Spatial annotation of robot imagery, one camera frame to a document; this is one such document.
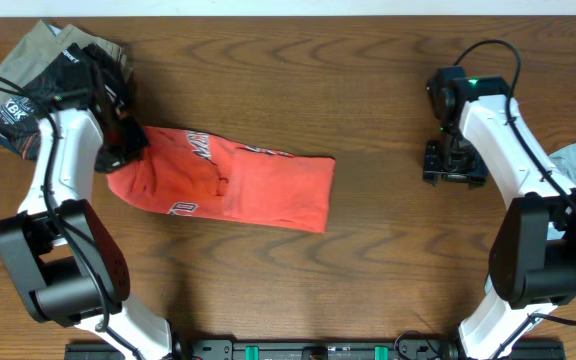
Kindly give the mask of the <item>red t-shirt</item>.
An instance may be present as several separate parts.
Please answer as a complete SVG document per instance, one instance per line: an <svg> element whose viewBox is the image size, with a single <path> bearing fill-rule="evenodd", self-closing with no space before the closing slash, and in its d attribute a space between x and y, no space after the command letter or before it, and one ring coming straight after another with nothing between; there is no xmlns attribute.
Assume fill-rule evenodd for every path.
<svg viewBox="0 0 576 360"><path fill-rule="evenodd" d="M148 126L142 155L107 177L141 210L322 233L336 162Z"/></svg>

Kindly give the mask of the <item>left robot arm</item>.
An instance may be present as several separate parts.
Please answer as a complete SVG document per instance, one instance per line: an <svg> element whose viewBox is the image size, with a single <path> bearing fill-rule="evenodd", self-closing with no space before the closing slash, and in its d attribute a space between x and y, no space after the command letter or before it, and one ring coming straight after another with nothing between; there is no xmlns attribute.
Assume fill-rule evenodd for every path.
<svg viewBox="0 0 576 360"><path fill-rule="evenodd" d="M170 323L131 292L125 258L91 205L94 176L139 157L144 130L123 117L130 90L95 45L70 45L24 86L0 76L0 132L35 164L15 216L0 220L0 258L33 319L77 327L107 343L68 357L179 359Z"/></svg>

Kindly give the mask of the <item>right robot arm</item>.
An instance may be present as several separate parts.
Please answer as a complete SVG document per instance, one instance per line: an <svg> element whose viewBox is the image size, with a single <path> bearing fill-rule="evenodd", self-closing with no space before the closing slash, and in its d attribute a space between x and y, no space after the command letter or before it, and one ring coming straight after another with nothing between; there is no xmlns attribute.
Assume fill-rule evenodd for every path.
<svg viewBox="0 0 576 360"><path fill-rule="evenodd" d="M506 207L488 258L485 297L463 320L447 359L550 358L518 340L576 297L576 185L548 159L506 81L443 67L426 90L442 136L426 144L424 181L482 186L493 178Z"/></svg>

